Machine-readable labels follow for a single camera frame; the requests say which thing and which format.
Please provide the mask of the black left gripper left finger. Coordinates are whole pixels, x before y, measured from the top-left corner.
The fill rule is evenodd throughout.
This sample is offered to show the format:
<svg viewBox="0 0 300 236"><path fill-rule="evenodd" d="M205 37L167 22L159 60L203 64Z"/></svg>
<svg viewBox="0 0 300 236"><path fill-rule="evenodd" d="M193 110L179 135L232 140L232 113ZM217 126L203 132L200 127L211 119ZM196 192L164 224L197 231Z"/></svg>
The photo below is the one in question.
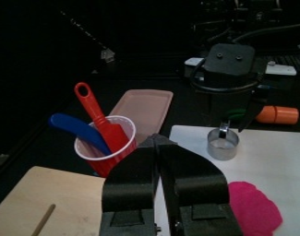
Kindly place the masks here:
<svg viewBox="0 0 300 236"><path fill-rule="evenodd" d="M102 194L100 236L156 236L157 137L152 135L110 171Z"/></svg>

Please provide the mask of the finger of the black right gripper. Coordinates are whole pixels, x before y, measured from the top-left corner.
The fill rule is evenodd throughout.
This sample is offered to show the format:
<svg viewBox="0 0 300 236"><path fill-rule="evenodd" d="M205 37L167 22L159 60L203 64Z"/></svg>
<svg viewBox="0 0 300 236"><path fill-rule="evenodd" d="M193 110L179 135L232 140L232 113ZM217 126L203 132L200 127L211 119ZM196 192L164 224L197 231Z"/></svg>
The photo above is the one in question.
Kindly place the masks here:
<svg viewBox="0 0 300 236"><path fill-rule="evenodd" d="M250 124L252 123L258 115L262 113L266 103L267 99L252 99L250 101L246 109L246 115L240 122L239 132L243 132L248 128Z"/></svg>

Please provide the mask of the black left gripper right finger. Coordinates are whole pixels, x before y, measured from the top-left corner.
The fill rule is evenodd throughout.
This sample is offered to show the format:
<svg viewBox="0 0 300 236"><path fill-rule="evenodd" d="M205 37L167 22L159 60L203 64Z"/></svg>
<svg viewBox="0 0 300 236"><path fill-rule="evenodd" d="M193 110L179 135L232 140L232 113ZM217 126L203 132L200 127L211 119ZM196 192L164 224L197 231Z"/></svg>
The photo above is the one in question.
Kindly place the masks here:
<svg viewBox="0 0 300 236"><path fill-rule="evenodd" d="M167 137L156 140L171 236L244 236L230 206L227 177Z"/></svg>

